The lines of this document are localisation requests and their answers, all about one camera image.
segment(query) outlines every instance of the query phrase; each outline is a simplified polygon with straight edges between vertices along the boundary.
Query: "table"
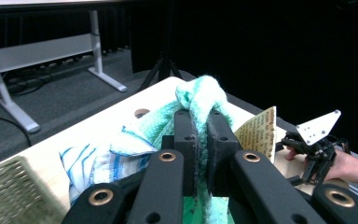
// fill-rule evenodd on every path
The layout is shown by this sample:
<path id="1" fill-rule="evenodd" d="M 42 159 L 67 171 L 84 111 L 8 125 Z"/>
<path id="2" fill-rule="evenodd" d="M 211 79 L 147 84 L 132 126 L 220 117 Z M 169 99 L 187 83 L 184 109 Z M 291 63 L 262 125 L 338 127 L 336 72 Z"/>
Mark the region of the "table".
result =
<path id="1" fill-rule="evenodd" d="M 155 110 L 175 100 L 176 86 L 183 82 L 180 78 L 168 77 L 33 147 L 29 147 L 15 156 L 24 157 L 35 173 L 46 184 L 52 195 L 57 198 L 65 209 L 69 210 L 69 179 L 62 168 L 59 150 L 73 146 L 85 146 L 90 142 L 103 143 L 109 139 L 114 131 L 119 132 L 122 124 L 124 124 L 123 122 L 129 123 L 137 120 L 135 117 L 136 111 L 140 109 Z M 246 120 L 254 116 L 254 114 L 233 104 L 229 104 L 229 111 L 235 118 L 233 130 L 238 129 Z M 278 128 L 277 139 L 283 138 L 284 135 L 285 130 Z M 300 175 L 303 170 L 302 158 L 295 158 L 294 161 L 287 162 L 284 158 L 286 153 L 286 149 L 276 153 L 275 166 L 286 177 Z M 311 192 L 311 186 L 304 185 L 299 187 L 306 192 Z"/>
<path id="2" fill-rule="evenodd" d="M 94 67 L 89 68 L 89 71 L 118 91 L 126 91 L 126 86 L 103 72 L 97 10 L 102 7 L 133 6 L 154 2 L 157 2 L 157 0 L 0 0 L 0 18 L 42 13 L 89 11 L 91 24 L 91 31 L 86 35 L 0 49 L 0 105 L 28 133 L 38 132 L 40 130 L 39 124 L 12 100 L 1 73 L 89 51 L 92 51 L 94 55 Z"/>

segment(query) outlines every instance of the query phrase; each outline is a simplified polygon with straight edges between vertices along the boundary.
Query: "folded cloth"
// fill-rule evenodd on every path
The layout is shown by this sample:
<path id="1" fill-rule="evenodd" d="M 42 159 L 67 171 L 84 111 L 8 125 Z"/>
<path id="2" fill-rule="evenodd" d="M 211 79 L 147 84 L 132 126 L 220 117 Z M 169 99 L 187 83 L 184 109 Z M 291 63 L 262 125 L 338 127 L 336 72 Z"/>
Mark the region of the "folded cloth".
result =
<path id="1" fill-rule="evenodd" d="M 162 136 L 173 134 L 173 114 L 184 108 L 190 111 L 200 152 L 199 195 L 197 199 L 185 198 L 184 223 L 227 223 L 227 198 L 211 197 L 205 181 L 206 122 L 210 111 L 218 110 L 230 126 L 233 123 L 227 111 L 226 94 L 210 76 L 178 85 L 175 93 L 176 101 L 147 113 L 132 124 L 123 124 L 121 132 L 114 134 L 109 143 L 90 143 L 60 152 L 70 179 L 71 204 L 93 184 L 114 182 L 143 170 L 151 153 L 160 149 Z"/>

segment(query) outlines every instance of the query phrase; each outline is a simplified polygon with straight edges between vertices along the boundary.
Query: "beige basket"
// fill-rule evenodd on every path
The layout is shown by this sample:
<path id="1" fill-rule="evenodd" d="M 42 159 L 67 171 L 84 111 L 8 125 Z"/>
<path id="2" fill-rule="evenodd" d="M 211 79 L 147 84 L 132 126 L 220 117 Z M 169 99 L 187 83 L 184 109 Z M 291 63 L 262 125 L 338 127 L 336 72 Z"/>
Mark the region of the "beige basket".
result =
<path id="1" fill-rule="evenodd" d="M 24 158 L 0 164 L 0 224 L 61 223 L 65 210 Z"/>

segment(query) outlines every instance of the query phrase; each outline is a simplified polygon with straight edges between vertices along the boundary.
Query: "tripod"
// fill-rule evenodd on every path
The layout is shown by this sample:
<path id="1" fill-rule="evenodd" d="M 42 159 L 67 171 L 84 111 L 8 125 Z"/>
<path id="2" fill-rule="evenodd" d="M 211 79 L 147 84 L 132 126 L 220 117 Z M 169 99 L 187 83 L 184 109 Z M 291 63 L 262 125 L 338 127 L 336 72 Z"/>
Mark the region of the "tripod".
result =
<path id="1" fill-rule="evenodd" d="M 173 13 L 175 9 L 175 0 L 169 0 L 167 5 L 167 23 L 166 23 L 166 32 L 165 38 L 163 39 L 163 50 L 161 51 L 158 60 L 153 66 L 152 70 L 150 70 L 149 74 L 145 78 L 145 81 L 142 83 L 141 87 L 138 91 L 142 91 L 146 89 L 150 81 L 155 77 L 158 72 L 158 81 L 165 79 L 171 75 L 171 71 L 173 75 L 179 78 L 182 76 L 179 73 L 179 70 L 176 68 L 174 63 L 170 59 L 170 47 L 171 47 L 171 39 L 173 32 Z"/>

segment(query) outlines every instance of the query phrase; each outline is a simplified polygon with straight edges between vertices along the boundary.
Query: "dark background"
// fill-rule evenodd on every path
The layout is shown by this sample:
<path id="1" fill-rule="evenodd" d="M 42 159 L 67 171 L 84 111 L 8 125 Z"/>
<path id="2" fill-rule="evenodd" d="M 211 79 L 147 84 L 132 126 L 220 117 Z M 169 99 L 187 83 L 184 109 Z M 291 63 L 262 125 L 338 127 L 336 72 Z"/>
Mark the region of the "dark background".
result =
<path id="1" fill-rule="evenodd" d="M 348 138 L 358 153 L 358 4 L 338 4 L 177 0 L 171 59 L 194 76 L 216 77 L 248 103 L 276 105 L 278 116 L 293 124 L 339 109 L 331 133 Z M 147 6 L 100 13 L 103 49 L 130 46 L 134 72 L 151 69 L 162 49 L 166 12 Z M 0 36 L 6 36 L 0 47 L 89 29 L 87 14 L 0 20 Z"/>

